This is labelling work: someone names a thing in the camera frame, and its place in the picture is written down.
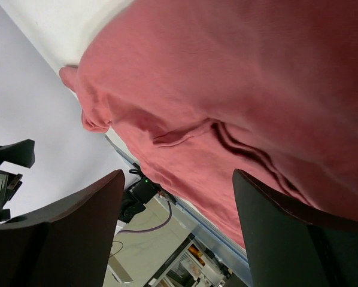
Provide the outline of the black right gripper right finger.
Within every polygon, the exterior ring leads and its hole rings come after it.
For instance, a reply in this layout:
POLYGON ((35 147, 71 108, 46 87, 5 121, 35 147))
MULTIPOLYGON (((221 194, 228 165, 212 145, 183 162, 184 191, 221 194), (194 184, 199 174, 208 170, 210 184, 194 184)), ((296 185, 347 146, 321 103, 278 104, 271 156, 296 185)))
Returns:
POLYGON ((242 170, 233 189, 254 286, 358 286, 358 222, 279 193, 242 170))

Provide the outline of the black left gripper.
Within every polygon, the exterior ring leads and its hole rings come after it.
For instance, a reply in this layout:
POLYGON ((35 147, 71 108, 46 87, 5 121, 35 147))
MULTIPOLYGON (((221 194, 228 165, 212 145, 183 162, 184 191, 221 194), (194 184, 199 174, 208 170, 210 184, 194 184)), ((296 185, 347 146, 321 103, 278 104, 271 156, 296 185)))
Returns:
MULTIPOLYGON (((12 163, 17 166, 31 168, 35 163, 35 141, 26 139, 11 145, 0 145, 0 166, 12 163)), ((0 222, 11 218, 9 209, 4 206, 10 201, 22 185, 23 175, 0 169, 0 222)))

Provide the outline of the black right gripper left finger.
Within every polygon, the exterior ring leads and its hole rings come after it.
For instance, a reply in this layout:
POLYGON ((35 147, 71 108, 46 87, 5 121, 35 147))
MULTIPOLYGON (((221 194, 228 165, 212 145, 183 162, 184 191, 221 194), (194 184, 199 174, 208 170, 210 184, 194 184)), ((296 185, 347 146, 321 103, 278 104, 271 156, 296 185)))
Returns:
POLYGON ((102 286, 124 185, 115 170, 0 224, 0 286, 102 286))

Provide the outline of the pink t-shirt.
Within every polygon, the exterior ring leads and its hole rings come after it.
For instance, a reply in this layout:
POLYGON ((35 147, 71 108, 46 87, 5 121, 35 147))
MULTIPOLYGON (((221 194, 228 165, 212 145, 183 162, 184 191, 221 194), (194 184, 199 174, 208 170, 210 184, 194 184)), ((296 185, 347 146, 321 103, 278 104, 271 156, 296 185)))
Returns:
POLYGON ((236 169, 358 221, 358 1, 134 1, 59 75, 239 245, 236 169))

